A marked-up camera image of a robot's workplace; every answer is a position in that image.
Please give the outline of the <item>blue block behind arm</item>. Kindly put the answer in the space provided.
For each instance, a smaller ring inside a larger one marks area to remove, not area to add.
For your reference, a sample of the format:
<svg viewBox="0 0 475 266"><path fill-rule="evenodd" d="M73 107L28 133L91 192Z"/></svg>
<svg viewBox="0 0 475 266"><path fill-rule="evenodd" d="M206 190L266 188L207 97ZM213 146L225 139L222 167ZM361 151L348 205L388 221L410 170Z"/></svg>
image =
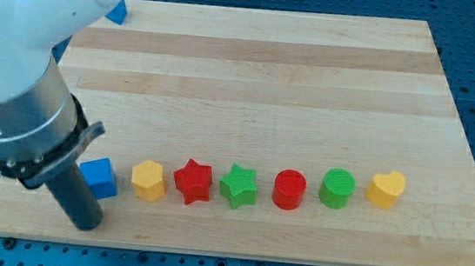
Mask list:
<svg viewBox="0 0 475 266"><path fill-rule="evenodd" d="M125 0L121 0L118 5L114 7L108 14L105 15L106 18L110 19L115 24L122 24L128 15L128 10L126 7Z"/></svg>

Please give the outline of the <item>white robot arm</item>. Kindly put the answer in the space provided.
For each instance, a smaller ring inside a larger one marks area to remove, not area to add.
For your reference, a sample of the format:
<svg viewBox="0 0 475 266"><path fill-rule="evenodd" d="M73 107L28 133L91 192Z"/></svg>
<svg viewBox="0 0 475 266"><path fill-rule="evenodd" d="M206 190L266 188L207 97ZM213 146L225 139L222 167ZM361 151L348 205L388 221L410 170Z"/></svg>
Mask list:
<svg viewBox="0 0 475 266"><path fill-rule="evenodd" d="M77 167L104 132L89 123L52 49L122 0L0 0L0 174L46 186L74 225L95 229L103 211Z"/></svg>

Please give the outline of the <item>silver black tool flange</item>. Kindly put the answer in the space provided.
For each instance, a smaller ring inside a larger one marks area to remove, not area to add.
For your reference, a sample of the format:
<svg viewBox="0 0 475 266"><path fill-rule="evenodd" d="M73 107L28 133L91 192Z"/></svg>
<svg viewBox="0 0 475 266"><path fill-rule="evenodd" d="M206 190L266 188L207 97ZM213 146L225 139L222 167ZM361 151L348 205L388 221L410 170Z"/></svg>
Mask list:
<svg viewBox="0 0 475 266"><path fill-rule="evenodd" d="M104 132L88 123L51 57L39 81L0 103L0 173L35 189L75 166Z"/></svg>

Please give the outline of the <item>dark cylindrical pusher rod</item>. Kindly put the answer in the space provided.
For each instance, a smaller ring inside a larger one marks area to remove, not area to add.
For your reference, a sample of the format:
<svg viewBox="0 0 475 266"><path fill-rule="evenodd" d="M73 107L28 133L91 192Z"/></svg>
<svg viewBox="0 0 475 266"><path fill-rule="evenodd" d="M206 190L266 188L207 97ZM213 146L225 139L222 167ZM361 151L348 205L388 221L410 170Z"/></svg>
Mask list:
<svg viewBox="0 0 475 266"><path fill-rule="evenodd" d="M75 163L45 184L77 229L95 229L103 221L103 210Z"/></svg>

